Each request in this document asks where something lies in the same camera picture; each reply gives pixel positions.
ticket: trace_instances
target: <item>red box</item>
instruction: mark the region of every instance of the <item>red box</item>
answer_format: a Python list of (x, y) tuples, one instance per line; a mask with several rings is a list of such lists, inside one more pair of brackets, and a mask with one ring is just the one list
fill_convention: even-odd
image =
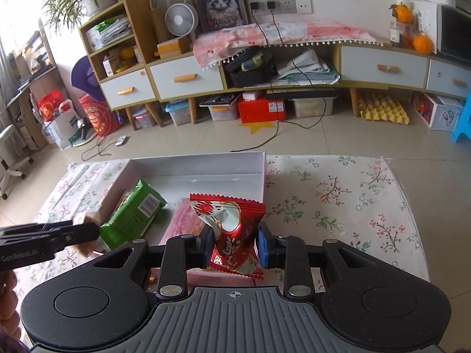
[(258, 98), (255, 101), (239, 100), (240, 119), (242, 123), (271, 122), (286, 120), (284, 101)]

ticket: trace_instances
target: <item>green snack package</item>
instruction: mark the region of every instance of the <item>green snack package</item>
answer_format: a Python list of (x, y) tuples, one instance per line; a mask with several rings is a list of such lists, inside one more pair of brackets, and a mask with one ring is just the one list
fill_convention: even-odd
[(141, 238), (166, 204), (156, 190), (140, 179), (111, 219), (100, 227), (100, 238), (110, 250)]

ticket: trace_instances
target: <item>metal screw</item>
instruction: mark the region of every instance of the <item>metal screw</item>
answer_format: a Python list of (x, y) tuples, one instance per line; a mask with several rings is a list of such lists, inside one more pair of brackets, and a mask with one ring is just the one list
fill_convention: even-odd
[(159, 290), (162, 296), (178, 296), (183, 292), (183, 289), (178, 285), (165, 285)]
[(311, 293), (311, 289), (305, 285), (293, 285), (288, 292), (291, 296), (304, 297)]

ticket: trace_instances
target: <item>white drawer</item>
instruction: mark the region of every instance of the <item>white drawer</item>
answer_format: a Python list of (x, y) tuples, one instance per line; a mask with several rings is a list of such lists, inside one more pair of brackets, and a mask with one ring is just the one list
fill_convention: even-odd
[[(179, 58), (159, 63), (150, 68), (161, 99), (222, 90), (221, 76), (218, 68), (202, 70), (194, 56)], [(175, 77), (196, 74), (186, 82), (174, 82)]]
[(471, 87), (471, 70), (432, 60), (427, 90), (466, 98)]
[[(124, 76), (112, 79), (111, 81), (106, 81), (101, 84), (101, 88), (111, 109), (131, 106), (137, 102), (155, 98), (145, 69), (136, 70)], [(130, 93), (118, 94), (120, 91), (129, 88), (133, 88)]]
[(342, 80), (423, 88), (427, 58), (383, 48), (342, 47)]

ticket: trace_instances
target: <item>wire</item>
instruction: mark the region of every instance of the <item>wire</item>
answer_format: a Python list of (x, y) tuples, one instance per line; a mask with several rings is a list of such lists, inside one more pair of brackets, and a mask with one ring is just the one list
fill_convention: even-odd
[[(265, 35), (265, 32), (262, 30), (262, 28), (260, 27), (260, 24), (258, 23), (257, 19), (253, 16), (253, 9), (251, 9), (251, 14), (252, 14), (252, 18), (253, 20), (255, 21), (255, 23), (257, 24), (258, 26), (258, 29), (260, 29), (260, 32), (262, 32), (263, 34), (263, 37), (265, 37), (265, 43), (267, 44), (268, 46), (268, 39), (267, 39), (267, 36)], [(271, 87), (271, 90), (273, 92), (273, 94), (275, 93), (275, 91), (273, 90), (273, 85), (271, 83), (271, 79), (270, 79), (270, 87)], [(276, 116), (278, 117), (278, 108), (276, 108)], [(273, 138), (275, 138), (277, 135), (278, 135), (278, 131), (280, 130), (280, 122), (278, 120), (278, 118), (276, 119), (276, 131), (275, 131), (275, 134), (273, 134), (269, 139), (267, 139), (265, 142), (263, 142), (262, 144), (259, 144), (258, 146), (255, 146), (255, 147), (249, 147), (249, 148), (246, 148), (246, 149), (240, 149), (240, 150), (232, 150), (231, 152), (242, 152), (242, 151), (250, 151), (250, 150), (253, 150), (253, 149), (257, 149), (258, 147), (262, 147), (262, 146), (265, 146), (268, 142), (270, 142)]]
[[(103, 154), (103, 151), (105, 151), (108, 147), (110, 147), (110, 146), (112, 146), (113, 144), (115, 144), (116, 141), (110, 142), (107, 146), (105, 146), (104, 148), (100, 149), (100, 146), (101, 146), (102, 144), (104, 144), (106, 141), (107, 141), (107, 137), (98, 138), (98, 139), (97, 139), (97, 143), (96, 143), (95, 146), (90, 147), (89, 149), (85, 150), (85, 151), (82, 153), (82, 155), (80, 156), (80, 158), (82, 159), (82, 161), (83, 161), (83, 162), (86, 162), (87, 160), (90, 160), (90, 159), (92, 159), (92, 158), (95, 158), (97, 155), (99, 155), (99, 156), (107, 156), (107, 155), (108, 155), (108, 156), (111, 156), (112, 154), (108, 154), (108, 153), (107, 153), (107, 154)], [(87, 152), (92, 151), (95, 147), (97, 147), (98, 152), (97, 152), (96, 154), (93, 154), (92, 156), (89, 156), (88, 158), (85, 158), (85, 159), (84, 159), (84, 158), (83, 158), (83, 155), (84, 155), (85, 153), (87, 153)]]
[[(278, 25), (276, 24), (276, 21), (275, 21), (275, 15), (273, 14), (273, 10), (270, 9), (270, 12), (271, 12), (271, 16), (273, 18), (273, 24), (276, 28), (276, 31), (278, 32), (278, 36), (280, 37), (280, 41), (281, 41), (281, 45), (284, 45), (284, 42), (283, 42), (283, 38), (281, 37), (281, 33), (280, 33), (280, 29), (278, 28)], [(267, 44), (268, 46), (268, 39), (267, 39), (267, 36), (265, 35), (265, 32), (263, 31), (263, 29), (260, 27), (260, 24), (258, 23), (257, 19), (254, 17), (253, 15), (253, 9), (251, 9), (251, 15), (252, 15), (252, 18), (253, 20), (255, 21), (255, 23), (257, 24), (258, 26), (258, 29), (260, 29), (260, 32), (262, 32), (263, 34), (263, 37), (265, 37), (265, 43)], [(310, 85), (314, 88), (315, 91), (317, 91), (317, 88), (314, 86), (314, 84), (312, 83), (312, 81), (310, 80), (310, 78), (305, 74), (305, 72), (303, 72), (300, 68), (298, 68), (298, 66), (294, 63), (294, 60), (291, 59), (291, 63), (293, 64), (293, 66), (304, 76), (306, 77), (306, 79), (309, 81)], [(271, 88), (271, 91), (272, 91), (272, 94), (275, 96), (275, 99), (276, 99), (276, 93), (275, 93), (275, 89), (273, 88), (273, 84), (270, 80), (270, 88)], [(280, 129), (280, 122), (284, 122), (284, 123), (290, 123), (292, 125), (296, 125), (296, 126), (299, 126), (303, 129), (306, 129), (306, 130), (309, 130), (309, 129), (312, 129), (315, 125), (317, 125), (320, 121), (322, 121), (322, 118), (324, 117), (324, 115), (326, 114), (326, 110), (327, 110), (327, 101), (326, 101), (326, 98), (324, 96), (322, 96), (322, 99), (324, 100), (324, 110), (322, 111), (322, 115), (320, 116), (320, 118), (316, 121), (316, 123), (314, 123), (313, 125), (311, 126), (308, 126), (308, 127), (305, 127), (303, 125), (300, 125), (299, 123), (295, 123), (295, 122), (291, 122), (291, 121), (286, 121), (286, 120), (282, 120), (282, 119), (277, 119), (276, 120), (276, 132), (273, 136), (271, 136), (269, 139), (267, 139), (265, 142), (263, 142), (262, 144), (259, 144), (257, 146), (254, 146), (254, 147), (249, 147), (249, 148), (246, 148), (246, 149), (240, 149), (240, 150), (233, 150), (231, 152), (241, 152), (241, 151), (249, 151), (249, 150), (253, 150), (253, 149), (257, 149), (258, 147), (262, 147), (264, 145), (266, 145), (268, 142), (270, 142), (273, 138), (275, 138), (277, 135), (278, 135), (278, 132), (279, 132), (279, 129)]]
[[(276, 30), (278, 31), (278, 35), (279, 35), (279, 37), (280, 37), (281, 45), (284, 45), (284, 43), (283, 43), (283, 38), (281, 37), (280, 30), (279, 30), (279, 28), (278, 28), (278, 25), (277, 25), (276, 22), (275, 22), (275, 15), (273, 14), (273, 10), (270, 9), (270, 12), (271, 12), (271, 16), (273, 17), (273, 24), (275, 25)], [(303, 72), (300, 68), (298, 68), (298, 66), (294, 63), (294, 60), (293, 60), (293, 59), (291, 59), (291, 63), (293, 64), (293, 66), (294, 66), (304, 77), (306, 77), (306, 79), (309, 81), (310, 85), (311, 85), (312, 87), (314, 87), (314, 90), (317, 91), (317, 88), (314, 86), (314, 84), (312, 83), (312, 81), (310, 80), (310, 78), (305, 74), (305, 72)], [(314, 123), (314, 125), (305, 127), (305, 126), (300, 125), (299, 123), (295, 123), (295, 122), (290, 122), (290, 121), (282, 121), (282, 122), (291, 123), (292, 125), (296, 125), (296, 126), (302, 127), (303, 129), (306, 129), (306, 130), (312, 129), (315, 125), (317, 125), (320, 121), (322, 121), (322, 118), (323, 118), (324, 115), (326, 114), (326, 110), (327, 110), (326, 98), (325, 98), (324, 96), (322, 96), (322, 99), (324, 100), (324, 110), (322, 111), (322, 115), (320, 116), (319, 120), (318, 120), (316, 123)]]

